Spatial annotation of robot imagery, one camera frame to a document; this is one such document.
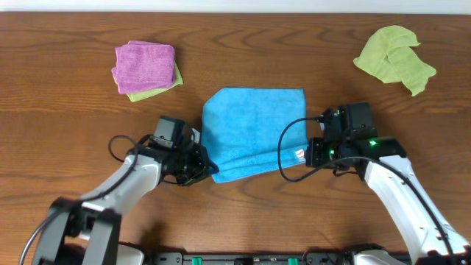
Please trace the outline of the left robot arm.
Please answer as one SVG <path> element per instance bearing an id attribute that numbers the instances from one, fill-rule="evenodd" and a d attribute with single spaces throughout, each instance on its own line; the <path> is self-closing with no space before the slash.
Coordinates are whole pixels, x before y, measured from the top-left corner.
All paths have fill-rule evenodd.
<path id="1" fill-rule="evenodd" d="M 133 144 L 122 165 L 79 199 L 57 198 L 30 236 L 38 243 L 34 264 L 145 264 L 139 247 L 119 241 L 122 219 L 138 201 L 171 175 L 190 186 L 218 172 L 194 140 L 175 145 L 150 135 Z"/>

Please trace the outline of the blue microfiber cloth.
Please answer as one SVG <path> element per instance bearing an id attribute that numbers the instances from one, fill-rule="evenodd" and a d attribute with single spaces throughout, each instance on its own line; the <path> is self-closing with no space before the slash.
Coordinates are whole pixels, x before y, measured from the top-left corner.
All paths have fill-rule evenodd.
<path id="1" fill-rule="evenodd" d="M 204 104 L 202 145 L 219 167 L 215 183 L 304 163 L 308 145 L 303 89 L 223 88 Z"/>

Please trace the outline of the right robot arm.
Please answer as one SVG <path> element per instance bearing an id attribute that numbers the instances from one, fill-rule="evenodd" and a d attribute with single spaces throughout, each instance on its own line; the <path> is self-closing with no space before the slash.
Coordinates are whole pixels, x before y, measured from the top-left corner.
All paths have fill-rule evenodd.
<path id="1" fill-rule="evenodd" d="M 357 174 L 385 206 L 413 264 L 470 263 L 470 243 L 420 185 L 400 142 L 378 135 L 367 103 L 328 108 L 316 121 L 323 136 L 309 141 L 307 166 Z"/>

